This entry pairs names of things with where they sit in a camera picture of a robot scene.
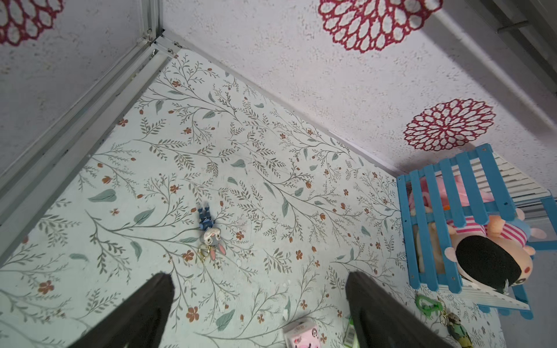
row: red lace flower pattern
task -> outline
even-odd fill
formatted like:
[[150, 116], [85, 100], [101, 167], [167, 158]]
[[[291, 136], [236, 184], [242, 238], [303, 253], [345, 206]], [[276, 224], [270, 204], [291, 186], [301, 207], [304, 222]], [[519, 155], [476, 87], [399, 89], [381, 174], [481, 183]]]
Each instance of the red lace flower pattern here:
[[320, 0], [323, 29], [346, 50], [381, 51], [423, 27], [443, 0]]
[[0, 44], [36, 40], [63, 9], [62, 0], [1, 0]]
[[493, 107], [474, 99], [454, 99], [425, 109], [406, 125], [404, 139], [425, 151], [440, 151], [476, 140], [494, 123]]

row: bunny keychain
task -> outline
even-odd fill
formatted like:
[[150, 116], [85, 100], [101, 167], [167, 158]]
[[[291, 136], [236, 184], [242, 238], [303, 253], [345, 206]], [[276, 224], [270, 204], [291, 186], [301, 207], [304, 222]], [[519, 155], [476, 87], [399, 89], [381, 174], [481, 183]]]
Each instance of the bunny keychain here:
[[211, 220], [211, 213], [209, 212], [209, 205], [207, 204], [204, 211], [203, 208], [199, 209], [199, 227], [204, 230], [203, 241], [209, 250], [211, 260], [215, 260], [215, 249], [218, 248], [223, 255], [226, 255], [224, 245], [220, 243], [221, 229], [213, 227], [214, 221]]

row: leaf pattern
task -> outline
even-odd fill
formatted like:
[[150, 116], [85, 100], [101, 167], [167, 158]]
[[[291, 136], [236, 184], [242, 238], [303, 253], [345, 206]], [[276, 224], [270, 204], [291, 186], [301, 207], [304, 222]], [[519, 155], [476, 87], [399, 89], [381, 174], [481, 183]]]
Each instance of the leaf pattern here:
[[[65, 347], [161, 271], [161, 346], [279, 347], [308, 317], [342, 347], [351, 271], [450, 342], [414, 305], [390, 175], [185, 49], [123, 119], [0, 268], [0, 346]], [[198, 253], [207, 205], [214, 261]], [[441, 296], [476, 347], [505, 346], [495, 311]]]

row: blue wooden crate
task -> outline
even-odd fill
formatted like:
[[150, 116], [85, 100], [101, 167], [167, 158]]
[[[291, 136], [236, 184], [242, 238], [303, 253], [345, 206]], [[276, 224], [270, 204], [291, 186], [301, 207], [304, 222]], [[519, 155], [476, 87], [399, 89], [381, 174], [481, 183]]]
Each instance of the blue wooden crate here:
[[[481, 163], [483, 172], [487, 178], [487, 183], [491, 189], [491, 194], [495, 198], [494, 202], [483, 202], [471, 165], [471, 161], [476, 159], [478, 159]], [[462, 175], [462, 181], [470, 202], [469, 207], [462, 206], [458, 195], [457, 185], [452, 169], [452, 167], [456, 165], [458, 165], [458, 169]], [[436, 173], [439, 172], [441, 172], [443, 176], [450, 210], [443, 210], [443, 204], [441, 202], [436, 179]], [[420, 179], [422, 177], [426, 178], [433, 213], [426, 213], [423, 199], [421, 199], [422, 189]], [[412, 192], [415, 197], [415, 216], [410, 215], [407, 194], [408, 182], [410, 182], [412, 186]], [[410, 285], [415, 289], [419, 289], [421, 283], [425, 283], [431, 291], [438, 291], [439, 286], [444, 285], [447, 286], [453, 293], [461, 293], [463, 283], [462, 277], [458, 273], [457, 265], [447, 259], [444, 253], [443, 263], [446, 273], [438, 275], [436, 272], [432, 245], [429, 239], [428, 223], [436, 223], [439, 245], [441, 246], [441, 250], [444, 251], [446, 248], [452, 247], [446, 224], [447, 220], [453, 220], [456, 227], [464, 227], [466, 225], [466, 217], [474, 217], [474, 220], [482, 225], [487, 224], [490, 214], [499, 214], [504, 220], [513, 220], [515, 218], [516, 205], [505, 185], [505, 181], [500, 173], [500, 169], [495, 160], [491, 145], [483, 144], [474, 150], [460, 153], [452, 158], [441, 160], [437, 164], [425, 166], [420, 170], [414, 170], [408, 175], [401, 175], [397, 178], [397, 185]], [[553, 227], [557, 231], [557, 204], [555, 204], [555, 199], [552, 196], [549, 196], [543, 197], [540, 200], [550, 217]], [[422, 246], [425, 273], [419, 273], [418, 270], [416, 246], [414, 243], [414, 233], [412, 228], [412, 226], [416, 224], [418, 225], [418, 230], [420, 232], [419, 238]], [[536, 250], [557, 249], [557, 241], [532, 242], [529, 243], [529, 245], [534, 247]], [[512, 289], [516, 300], [526, 304], [528, 303], [526, 292], [524, 291], [524, 287], [522, 285], [514, 286]], [[509, 309], [514, 309], [502, 306], [483, 305], [480, 303], [478, 306], [484, 312], [489, 312], [490, 307], [498, 308], [500, 314], [502, 315], [508, 315]], [[520, 312], [525, 318], [533, 318], [530, 310], [520, 310]]]

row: pink package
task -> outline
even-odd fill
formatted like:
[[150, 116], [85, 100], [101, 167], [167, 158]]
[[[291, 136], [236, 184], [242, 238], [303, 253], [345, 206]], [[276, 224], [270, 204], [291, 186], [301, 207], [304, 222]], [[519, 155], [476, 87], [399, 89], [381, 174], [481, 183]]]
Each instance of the pink package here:
[[317, 325], [312, 321], [299, 323], [283, 334], [288, 348], [320, 348]]

